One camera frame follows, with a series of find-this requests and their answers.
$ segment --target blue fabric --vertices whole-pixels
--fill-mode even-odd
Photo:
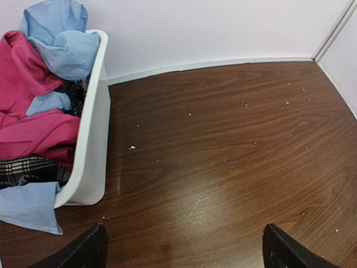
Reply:
[[[57,108],[66,111],[71,110],[71,100],[65,93],[53,91],[45,95],[35,97],[30,107],[27,109],[26,115],[31,116],[36,113],[44,113]]]
[[[24,11],[20,31],[40,52],[48,68],[65,80],[90,75],[100,37],[87,34],[88,13],[76,0],[47,0]]]
[[[59,184],[29,183],[0,190],[0,220],[21,227],[62,235],[55,215]]]

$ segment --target wooden floor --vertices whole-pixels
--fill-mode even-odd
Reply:
[[[356,267],[357,123],[316,64],[169,73],[111,96],[104,199],[58,209],[62,237],[0,223],[4,268],[50,255],[102,217],[109,268],[263,267],[267,223]]]

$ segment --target laundry basket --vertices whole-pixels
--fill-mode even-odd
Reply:
[[[91,72],[80,121],[74,166],[67,184],[56,196],[55,208],[62,205],[93,205],[105,191],[110,96],[104,55],[108,36],[100,30],[88,30],[100,36],[100,45]]]

